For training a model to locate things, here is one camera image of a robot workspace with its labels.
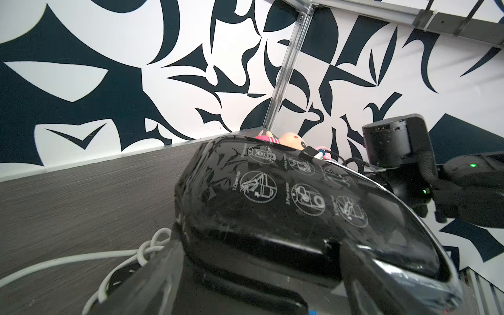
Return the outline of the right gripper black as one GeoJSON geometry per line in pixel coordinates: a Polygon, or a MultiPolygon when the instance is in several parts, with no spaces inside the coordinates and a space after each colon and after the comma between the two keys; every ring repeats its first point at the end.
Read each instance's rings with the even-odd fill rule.
{"type": "Polygon", "coordinates": [[[383,119],[362,127],[374,179],[405,202],[421,218],[428,214],[437,165],[422,115],[383,119]]]}

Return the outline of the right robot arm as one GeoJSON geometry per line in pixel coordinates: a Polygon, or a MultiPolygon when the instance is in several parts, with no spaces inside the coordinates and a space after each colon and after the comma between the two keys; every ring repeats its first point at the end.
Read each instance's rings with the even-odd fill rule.
{"type": "Polygon", "coordinates": [[[435,203],[435,219],[460,219],[503,228],[503,153],[452,158],[437,164],[424,118],[419,114],[363,126],[370,178],[403,200],[420,217],[435,203]]]}

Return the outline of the black coffee machine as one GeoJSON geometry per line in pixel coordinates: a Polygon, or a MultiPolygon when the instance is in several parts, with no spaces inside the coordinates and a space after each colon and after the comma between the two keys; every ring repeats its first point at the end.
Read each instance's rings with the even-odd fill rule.
{"type": "Polygon", "coordinates": [[[175,222],[113,270],[84,314],[439,314],[448,254],[402,200],[345,166],[228,135],[175,186],[175,222]]]}

